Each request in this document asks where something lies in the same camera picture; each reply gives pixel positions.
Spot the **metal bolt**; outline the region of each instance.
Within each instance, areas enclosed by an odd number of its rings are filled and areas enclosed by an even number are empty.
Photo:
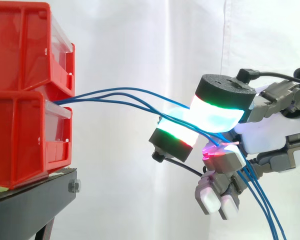
[[[75,179],[69,183],[69,192],[70,193],[79,193],[81,190],[81,180]]]

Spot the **red light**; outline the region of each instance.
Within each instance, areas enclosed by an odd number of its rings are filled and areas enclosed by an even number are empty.
[[[208,160],[211,157],[219,157],[225,155],[225,152],[204,152],[203,160]]]

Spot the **red storage drawer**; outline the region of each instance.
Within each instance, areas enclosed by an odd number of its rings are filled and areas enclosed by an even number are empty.
[[[71,163],[72,110],[36,91],[0,91],[0,187],[14,189]]]
[[[0,91],[75,95],[75,46],[44,2],[0,1]]]

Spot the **white fingertip pad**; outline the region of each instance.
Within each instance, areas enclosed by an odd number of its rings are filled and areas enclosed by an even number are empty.
[[[209,214],[215,213],[221,207],[221,202],[211,187],[200,191],[200,199]]]
[[[239,212],[234,199],[230,195],[221,197],[221,210],[227,220],[235,218]]]
[[[236,145],[228,145],[224,148],[224,150],[232,151],[235,153],[236,157],[239,159],[242,168],[246,165],[246,161],[242,153],[240,152],[239,148]]]

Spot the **white robot part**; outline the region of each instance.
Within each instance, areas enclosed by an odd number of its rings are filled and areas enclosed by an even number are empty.
[[[221,197],[221,209],[227,220],[234,219],[239,212],[239,209],[230,195]]]
[[[221,207],[221,202],[211,187],[200,191],[200,199],[209,214],[217,212]]]
[[[300,116],[287,118],[280,112],[259,122],[239,123],[234,131],[241,135],[248,154],[258,154],[283,148],[286,136],[300,133]]]

